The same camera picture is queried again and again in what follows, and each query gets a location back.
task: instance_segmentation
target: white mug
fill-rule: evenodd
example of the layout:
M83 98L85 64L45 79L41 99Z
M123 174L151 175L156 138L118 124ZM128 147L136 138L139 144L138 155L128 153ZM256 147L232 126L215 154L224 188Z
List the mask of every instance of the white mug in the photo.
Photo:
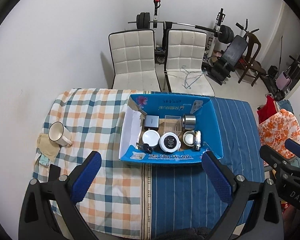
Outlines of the white mug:
M71 133L61 122L55 122L50 126L49 139L61 146L72 145Z

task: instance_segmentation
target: weight plate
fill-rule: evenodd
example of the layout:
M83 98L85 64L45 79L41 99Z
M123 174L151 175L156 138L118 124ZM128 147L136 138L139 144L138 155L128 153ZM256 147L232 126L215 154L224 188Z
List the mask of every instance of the weight plate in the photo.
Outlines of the weight plate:
M221 25L219 31L221 31L221 33L219 33L219 35L218 35L218 41L226 44L226 42L229 38L229 32L230 32L229 27L225 26L225 25Z
M140 14L137 15L137 20L136 20L136 22L137 22L137 29L141 29L140 28L139 18L140 18Z
M144 29L145 28L144 20L145 20L145 13L142 12L142 13L140 13L140 17L139 17L139 22L140 22L139 27L140 28L138 28L138 29Z
M158 57L157 61L159 64L163 64L164 63L164 57Z
M233 30L230 27L228 27L228 28L229 28L229 38L228 38L226 44L231 43L233 41L233 38L234 38Z
M143 27L145 29L150 29L150 13L145 13L145 18L143 20Z

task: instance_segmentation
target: mug handle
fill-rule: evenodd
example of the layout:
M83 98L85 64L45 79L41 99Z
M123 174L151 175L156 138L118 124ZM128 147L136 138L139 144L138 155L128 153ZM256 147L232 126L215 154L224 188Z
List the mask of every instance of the mug handle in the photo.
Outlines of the mug handle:
M70 141L66 136L63 136L62 139L69 145L72 145L72 141Z

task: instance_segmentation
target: car key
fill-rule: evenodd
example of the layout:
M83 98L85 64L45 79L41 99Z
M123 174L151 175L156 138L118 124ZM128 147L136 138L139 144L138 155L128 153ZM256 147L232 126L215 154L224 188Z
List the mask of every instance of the car key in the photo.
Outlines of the car key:
M138 146L138 149L144 150L146 153L151 154L153 152L153 148L150 147L147 143L136 143Z

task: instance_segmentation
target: wooden chair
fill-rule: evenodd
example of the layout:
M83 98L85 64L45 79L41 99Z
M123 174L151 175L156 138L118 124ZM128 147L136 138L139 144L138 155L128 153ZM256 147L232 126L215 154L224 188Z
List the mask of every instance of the wooden chair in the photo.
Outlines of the wooden chair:
M254 81L251 84L251 86L253 87L253 85L255 84L257 79L261 75L266 74L266 70L264 70L261 67L261 64L258 61L255 60L256 56L258 55L258 53L261 49L260 41L258 40L258 38L253 33L246 33L246 35L248 36L248 39L249 39L248 40L248 51L247 51L247 55L245 57L242 56L242 58L237 63L237 67L241 67L241 68L244 69L244 72L243 72L241 78L239 79L238 83L240 83L242 81L244 76L249 76L249 77L255 78ZM255 54L253 55L253 57L251 58L251 54L252 54L254 44L257 44L258 48L257 48ZM252 76L252 75L247 74L249 69L258 72L257 76Z

